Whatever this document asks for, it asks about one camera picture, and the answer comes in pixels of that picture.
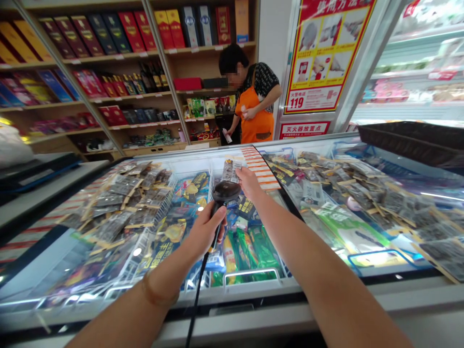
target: orange apron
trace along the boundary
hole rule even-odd
[[[266,110],[258,112],[251,120],[245,120],[243,117],[242,105],[251,109],[260,103],[254,87],[255,72],[256,68],[253,71],[251,87],[240,95],[235,107],[235,113],[242,119],[242,144],[270,141],[274,132],[274,116]]]

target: black plastic basket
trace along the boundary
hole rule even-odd
[[[358,129],[366,144],[432,167],[464,168],[464,129],[407,121]]]

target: woman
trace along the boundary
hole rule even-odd
[[[268,196],[251,170],[242,168],[236,173],[269,238],[303,289],[328,347],[413,348],[361,280],[314,231]],[[151,347],[179,296],[182,282],[211,246],[219,224],[218,242],[222,240],[226,208],[219,208],[210,219],[213,206],[213,202],[206,206],[175,252],[101,312],[66,347]]]
[[[274,133],[274,102],[282,94],[279,79],[265,63],[250,65],[244,51],[229,45],[219,56],[221,75],[237,88],[237,105],[231,135],[242,119],[242,144],[272,140]]]

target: white wall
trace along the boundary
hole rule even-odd
[[[258,61],[274,71],[282,85],[287,64],[287,38],[292,0],[261,0]],[[274,120],[279,100],[274,103]]]

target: short dark hair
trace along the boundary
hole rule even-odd
[[[238,62],[242,63],[244,68],[250,64],[243,49],[236,43],[232,43],[227,46],[219,56],[219,71],[221,75],[233,72],[236,73]]]

